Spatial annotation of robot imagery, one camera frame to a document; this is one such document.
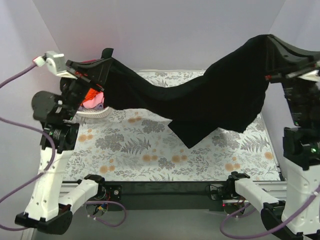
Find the black t shirt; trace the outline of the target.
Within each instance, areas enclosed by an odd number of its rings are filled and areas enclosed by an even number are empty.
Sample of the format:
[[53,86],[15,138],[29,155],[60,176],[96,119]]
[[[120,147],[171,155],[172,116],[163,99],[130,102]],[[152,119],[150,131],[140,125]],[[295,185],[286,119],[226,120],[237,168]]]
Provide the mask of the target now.
[[269,37],[250,38],[201,76],[174,87],[151,84],[115,60],[104,104],[115,110],[146,109],[169,119],[169,128],[192,148],[217,128],[243,133],[264,105]]

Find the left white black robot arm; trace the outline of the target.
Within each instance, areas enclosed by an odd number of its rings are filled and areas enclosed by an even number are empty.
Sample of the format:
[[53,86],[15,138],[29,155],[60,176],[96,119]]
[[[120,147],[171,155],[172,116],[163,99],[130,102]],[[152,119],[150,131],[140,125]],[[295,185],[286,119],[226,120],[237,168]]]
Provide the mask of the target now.
[[79,124],[74,123],[81,103],[90,89],[102,91],[113,62],[113,50],[103,50],[101,59],[88,62],[65,60],[63,54],[48,51],[40,62],[56,76],[70,82],[61,94],[37,92],[32,100],[33,118],[42,126],[38,176],[29,204],[15,217],[15,223],[50,235],[64,234],[73,214],[86,203],[106,196],[105,179],[87,175],[76,188],[60,197],[67,164],[75,149]]

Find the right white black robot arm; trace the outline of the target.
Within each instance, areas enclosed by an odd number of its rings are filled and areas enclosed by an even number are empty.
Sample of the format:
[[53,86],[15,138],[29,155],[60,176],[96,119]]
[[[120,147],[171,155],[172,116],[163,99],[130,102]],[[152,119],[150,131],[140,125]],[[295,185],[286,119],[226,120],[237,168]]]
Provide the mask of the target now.
[[243,197],[260,213],[266,234],[281,240],[320,237],[320,54],[267,37],[267,75],[281,83],[294,127],[283,130],[286,199],[280,200],[245,173],[232,172],[224,192]]

